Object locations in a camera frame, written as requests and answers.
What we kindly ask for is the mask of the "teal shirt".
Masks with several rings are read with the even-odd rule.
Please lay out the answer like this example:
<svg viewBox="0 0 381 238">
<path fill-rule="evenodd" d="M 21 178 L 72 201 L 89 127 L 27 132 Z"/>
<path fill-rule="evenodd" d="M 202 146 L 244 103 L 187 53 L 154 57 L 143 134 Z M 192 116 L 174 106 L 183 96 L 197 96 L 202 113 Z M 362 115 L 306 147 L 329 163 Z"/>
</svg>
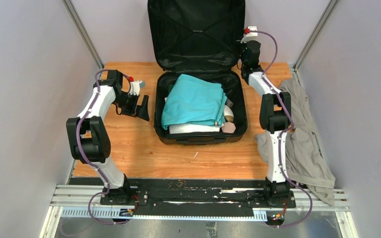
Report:
<svg viewBox="0 0 381 238">
<path fill-rule="evenodd" d="M 225 122 L 226 99 L 220 83 L 181 74 L 165 101 L 161 125 L 163 129 L 184 123 L 220 126 Z"/>
</svg>

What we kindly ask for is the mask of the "white shirt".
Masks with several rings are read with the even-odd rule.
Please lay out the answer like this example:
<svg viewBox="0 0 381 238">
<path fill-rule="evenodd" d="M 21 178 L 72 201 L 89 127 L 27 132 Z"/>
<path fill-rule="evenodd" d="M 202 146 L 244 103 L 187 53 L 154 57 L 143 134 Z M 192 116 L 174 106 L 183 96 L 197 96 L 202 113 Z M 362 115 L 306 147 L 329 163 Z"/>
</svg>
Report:
<svg viewBox="0 0 381 238">
<path fill-rule="evenodd" d="M 170 134 L 191 132 L 219 132 L 224 125 L 224 95 L 165 98 L 162 128 Z"/>
</svg>

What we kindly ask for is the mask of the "brown grey cylinder bottle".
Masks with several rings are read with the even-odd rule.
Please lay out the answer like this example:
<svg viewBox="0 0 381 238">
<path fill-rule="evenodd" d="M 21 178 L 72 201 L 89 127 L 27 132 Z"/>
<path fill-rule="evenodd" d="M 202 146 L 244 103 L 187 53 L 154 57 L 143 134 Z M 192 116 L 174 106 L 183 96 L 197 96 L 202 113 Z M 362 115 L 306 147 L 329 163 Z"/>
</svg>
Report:
<svg viewBox="0 0 381 238">
<path fill-rule="evenodd" d="M 232 108 L 234 103 L 230 99 L 226 99 L 225 105 L 228 106 L 229 108 Z"/>
</svg>

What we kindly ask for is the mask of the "black suitcase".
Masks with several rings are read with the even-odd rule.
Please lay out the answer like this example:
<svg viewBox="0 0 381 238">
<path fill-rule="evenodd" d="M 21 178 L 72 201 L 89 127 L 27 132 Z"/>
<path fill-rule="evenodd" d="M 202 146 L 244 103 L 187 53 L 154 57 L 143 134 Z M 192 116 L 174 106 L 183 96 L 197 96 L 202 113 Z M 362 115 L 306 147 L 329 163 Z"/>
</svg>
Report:
<svg viewBox="0 0 381 238">
<path fill-rule="evenodd" d="M 239 141 L 248 128 L 239 60 L 245 24 L 243 0 L 150 0 L 147 3 L 154 55 L 163 74 L 156 84 L 154 129 L 165 144 L 204 145 Z M 171 134 L 162 128 L 162 111 L 180 74 L 219 83 L 233 103 L 233 133 Z"/>
</svg>

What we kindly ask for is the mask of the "white round compact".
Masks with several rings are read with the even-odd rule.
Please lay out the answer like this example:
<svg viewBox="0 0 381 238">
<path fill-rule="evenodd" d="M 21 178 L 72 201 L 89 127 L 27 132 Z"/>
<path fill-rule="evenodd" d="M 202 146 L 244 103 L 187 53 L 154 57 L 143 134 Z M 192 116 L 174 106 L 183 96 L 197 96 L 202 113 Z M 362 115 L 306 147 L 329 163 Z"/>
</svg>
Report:
<svg viewBox="0 0 381 238">
<path fill-rule="evenodd" d="M 227 105 L 224 106 L 223 115 L 226 122 L 234 122 L 234 114 L 230 107 Z"/>
</svg>

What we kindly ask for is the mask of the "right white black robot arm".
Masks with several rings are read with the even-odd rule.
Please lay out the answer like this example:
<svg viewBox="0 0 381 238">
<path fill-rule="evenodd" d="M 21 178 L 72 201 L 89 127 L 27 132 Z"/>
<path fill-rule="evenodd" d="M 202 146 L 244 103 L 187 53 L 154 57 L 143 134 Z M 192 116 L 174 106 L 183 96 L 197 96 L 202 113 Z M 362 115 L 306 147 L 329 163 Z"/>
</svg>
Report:
<svg viewBox="0 0 381 238">
<path fill-rule="evenodd" d="M 270 141 L 270 158 L 265 179 L 263 199 L 266 205 L 276 207 L 290 195 L 285 166 L 286 130 L 291 125 L 286 113 L 291 106 L 289 93 L 281 92 L 266 77 L 259 65 L 261 43 L 256 40 L 243 42 L 240 51 L 241 75 L 244 81 L 261 96 L 259 123 Z"/>
</svg>

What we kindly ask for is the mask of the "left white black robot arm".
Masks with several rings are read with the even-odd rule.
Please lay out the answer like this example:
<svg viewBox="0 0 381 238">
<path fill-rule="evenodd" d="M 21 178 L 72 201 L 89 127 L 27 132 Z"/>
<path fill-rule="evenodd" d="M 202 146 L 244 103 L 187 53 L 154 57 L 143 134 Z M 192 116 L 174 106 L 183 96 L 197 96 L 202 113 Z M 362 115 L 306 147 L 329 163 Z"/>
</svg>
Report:
<svg viewBox="0 0 381 238">
<path fill-rule="evenodd" d="M 111 141 L 104 119 L 111 105 L 118 115 L 149 121 L 148 100 L 139 104 L 142 80 L 134 80 L 116 69 L 102 69 L 95 74 L 90 100 L 78 116 L 68 118 L 66 129 L 72 157 L 90 166 L 104 184 L 104 195 L 113 194 L 120 205 L 128 204 L 132 191 L 127 176 L 111 158 Z"/>
</svg>

